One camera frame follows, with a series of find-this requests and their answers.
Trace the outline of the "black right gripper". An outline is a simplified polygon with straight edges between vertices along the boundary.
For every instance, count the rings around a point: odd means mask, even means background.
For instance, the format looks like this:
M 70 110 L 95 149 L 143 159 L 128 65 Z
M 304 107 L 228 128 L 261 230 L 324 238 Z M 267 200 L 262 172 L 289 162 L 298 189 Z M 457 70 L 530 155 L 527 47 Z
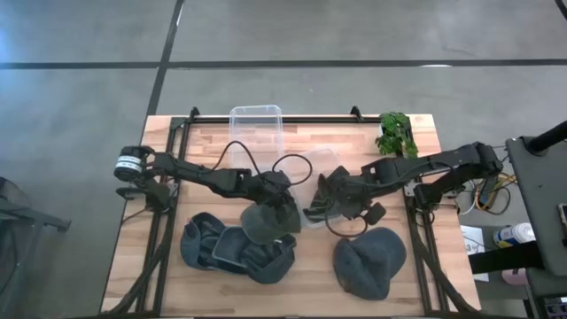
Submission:
M 345 218 L 364 218 L 373 205 L 367 186 L 372 182 L 371 177 L 368 170 L 363 170 L 360 175 L 351 175 L 344 166 L 337 167 L 329 175 L 319 174 L 318 193 L 332 198 L 315 194 L 308 208 L 308 220 L 321 222 L 325 217 L 335 218 L 338 211 Z

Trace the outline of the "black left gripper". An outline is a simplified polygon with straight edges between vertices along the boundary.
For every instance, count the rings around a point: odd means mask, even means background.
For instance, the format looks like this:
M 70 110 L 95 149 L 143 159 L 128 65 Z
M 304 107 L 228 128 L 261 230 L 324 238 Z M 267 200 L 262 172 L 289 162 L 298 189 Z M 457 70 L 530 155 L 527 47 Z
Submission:
M 273 206 L 278 226 L 287 230 L 301 230 L 299 210 L 289 192 L 291 180 L 284 171 L 265 171 L 259 177 L 255 202 Z

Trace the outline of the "clear plastic bin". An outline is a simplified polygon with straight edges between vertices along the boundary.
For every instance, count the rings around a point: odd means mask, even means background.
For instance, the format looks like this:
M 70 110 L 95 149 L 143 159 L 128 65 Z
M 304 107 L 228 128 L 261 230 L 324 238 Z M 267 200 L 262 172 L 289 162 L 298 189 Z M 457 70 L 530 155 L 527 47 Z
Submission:
M 283 120 L 277 105 L 234 107 L 229 113 L 229 140 L 244 144 L 261 172 L 283 155 Z
M 313 212 L 313 199 L 318 191 L 318 177 L 330 175 L 339 165 L 340 159 L 336 150 L 330 145 L 316 146 L 314 149 L 299 154 L 302 158 L 290 156 L 278 164 L 293 183 L 289 189 L 299 210 L 301 226 L 304 228 L 321 228 L 325 225 L 324 212 L 316 205 Z

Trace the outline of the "olive green baseball cap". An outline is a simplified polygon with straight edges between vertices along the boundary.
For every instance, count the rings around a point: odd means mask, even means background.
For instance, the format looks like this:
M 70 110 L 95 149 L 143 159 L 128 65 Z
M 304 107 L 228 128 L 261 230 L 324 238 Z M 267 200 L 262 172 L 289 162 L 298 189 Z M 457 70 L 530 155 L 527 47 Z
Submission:
M 246 236 L 258 245 L 271 243 L 292 233 L 300 233 L 300 230 L 287 230 L 285 225 L 278 226 L 274 218 L 274 209 L 269 205 L 248 206 L 242 212 L 240 221 Z

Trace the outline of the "grey blue baseball cap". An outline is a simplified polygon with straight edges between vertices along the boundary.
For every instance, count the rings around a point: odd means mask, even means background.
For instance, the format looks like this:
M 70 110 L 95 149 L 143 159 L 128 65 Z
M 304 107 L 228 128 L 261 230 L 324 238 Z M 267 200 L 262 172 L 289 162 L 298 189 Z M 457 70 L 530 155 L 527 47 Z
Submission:
M 345 292 L 363 300 L 385 300 L 406 258 L 406 247 L 393 230 L 375 228 L 353 240 L 340 239 L 332 263 Z

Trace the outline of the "green leafy plant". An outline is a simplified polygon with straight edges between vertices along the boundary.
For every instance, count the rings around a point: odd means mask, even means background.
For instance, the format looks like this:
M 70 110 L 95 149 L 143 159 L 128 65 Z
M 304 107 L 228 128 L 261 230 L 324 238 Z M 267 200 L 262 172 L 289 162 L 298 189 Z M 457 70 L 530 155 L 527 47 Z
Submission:
M 410 133 L 410 120 L 404 113 L 389 112 L 380 115 L 382 135 L 375 144 L 381 155 L 397 155 L 415 159 L 418 149 Z

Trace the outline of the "white paper sheet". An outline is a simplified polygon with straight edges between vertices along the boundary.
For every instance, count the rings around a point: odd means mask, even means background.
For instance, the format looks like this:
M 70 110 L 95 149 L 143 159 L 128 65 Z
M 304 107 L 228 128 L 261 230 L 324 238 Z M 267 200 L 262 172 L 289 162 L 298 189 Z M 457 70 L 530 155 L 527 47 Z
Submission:
M 486 246 L 482 229 L 462 225 L 461 232 L 468 255 L 485 252 Z

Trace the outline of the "white spray can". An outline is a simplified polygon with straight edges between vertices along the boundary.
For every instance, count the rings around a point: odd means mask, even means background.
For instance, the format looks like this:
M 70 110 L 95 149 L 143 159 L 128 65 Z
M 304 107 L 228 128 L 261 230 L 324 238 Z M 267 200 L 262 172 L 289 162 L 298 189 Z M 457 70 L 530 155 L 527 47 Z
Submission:
M 532 225 L 529 222 L 510 225 L 493 233 L 493 241 L 500 248 L 508 248 L 535 240 Z

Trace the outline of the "pink object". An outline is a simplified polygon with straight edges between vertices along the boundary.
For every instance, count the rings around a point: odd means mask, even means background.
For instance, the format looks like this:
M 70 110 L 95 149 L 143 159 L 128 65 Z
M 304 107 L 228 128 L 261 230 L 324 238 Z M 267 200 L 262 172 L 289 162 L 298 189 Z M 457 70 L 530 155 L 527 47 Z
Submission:
M 509 285 L 527 285 L 527 275 L 525 268 L 507 269 L 501 272 L 502 280 Z

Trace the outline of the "grey side table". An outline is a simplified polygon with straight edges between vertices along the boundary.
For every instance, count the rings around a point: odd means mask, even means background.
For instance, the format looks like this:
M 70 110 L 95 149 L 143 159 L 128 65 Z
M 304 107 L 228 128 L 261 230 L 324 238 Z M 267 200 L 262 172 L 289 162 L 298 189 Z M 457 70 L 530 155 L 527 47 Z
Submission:
M 567 276 L 565 230 L 558 209 L 567 205 L 567 143 L 551 146 L 542 156 L 529 153 L 519 138 L 507 140 L 506 148 L 545 268 L 555 276 Z

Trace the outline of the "black pole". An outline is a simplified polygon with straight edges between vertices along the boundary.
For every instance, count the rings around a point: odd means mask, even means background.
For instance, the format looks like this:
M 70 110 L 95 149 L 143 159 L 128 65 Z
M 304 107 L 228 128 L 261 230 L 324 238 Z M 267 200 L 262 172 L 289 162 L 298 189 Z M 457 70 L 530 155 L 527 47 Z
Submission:
M 526 149 L 533 155 L 544 154 L 551 146 L 567 139 L 567 121 L 563 121 L 550 130 L 530 138 L 526 142 Z

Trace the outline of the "grey metal stand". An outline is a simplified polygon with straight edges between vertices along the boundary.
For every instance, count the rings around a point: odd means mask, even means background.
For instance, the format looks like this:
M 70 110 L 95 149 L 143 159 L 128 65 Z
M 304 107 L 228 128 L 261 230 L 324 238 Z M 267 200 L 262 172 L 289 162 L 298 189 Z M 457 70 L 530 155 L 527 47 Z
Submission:
M 0 256 L 11 240 L 12 270 L 0 284 L 0 319 L 12 319 L 15 306 L 22 299 L 25 276 L 31 265 L 43 228 L 51 226 L 67 232 L 71 221 L 31 207 L 27 194 L 14 182 L 0 176 Z

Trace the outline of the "black aluminium table frame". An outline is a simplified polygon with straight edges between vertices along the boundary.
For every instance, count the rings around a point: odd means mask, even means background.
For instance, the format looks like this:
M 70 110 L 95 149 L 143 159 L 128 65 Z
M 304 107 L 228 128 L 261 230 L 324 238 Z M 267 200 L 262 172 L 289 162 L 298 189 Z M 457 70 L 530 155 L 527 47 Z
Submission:
M 283 117 L 283 151 L 303 152 L 316 146 L 329 146 L 337 151 L 346 168 L 360 173 L 360 167 L 378 159 L 374 140 L 378 132 L 379 115 L 362 115 L 358 122 L 347 115 L 285 115 Z M 179 150 L 185 159 L 213 166 L 229 142 L 229 116 L 195 115 L 193 121 L 185 115 L 149 116 L 138 144 L 157 151 Z M 213 194 L 204 186 L 182 182 L 181 197 L 173 219 L 167 215 L 152 217 L 145 212 L 120 226 L 113 263 L 109 272 L 100 315 L 110 318 L 135 279 L 141 274 L 146 248 L 158 244 L 167 226 L 173 227 L 172 248 L 166 250 L 164 268 L 152 271 L 146 285 L 145 311 L 130 310 L 115 315 L 118 319 L 135 318 L 378 318 L 410 317 L 425 314 L 416 259 L 413 256 L 410 226 L 426 241 L 437 240 L 439 265 L 454 288 L 476 310 L 481 309 L 461 225 L 455 208 L 442 206 L 435 212 L 434 223 L 425 230 L 410 225 L 404 207 L 402 191 L 377 200 L 387 209 L 378 226 L 397 232 L 408 249 L 408 259 L 393 279 L 389 296 L 383 301 L 366 301 L 344 292 L 332 270 L 331 255 L 338 237 L 327 230 L 302 230 L 296 236 L 296 262 L 279 284 L 256 284 L 249 278 L 226 273 L 201 271 L 187 267 L 179 253 L 183 225 L 196 213 L 218 214 L 228 225 L 236 225 L 238 216 L 250 201 L 227 199 Z M 425 292 L 429 293 L 431 309 L 440 310 L 439 294 L 433 276 L 422 265 Z

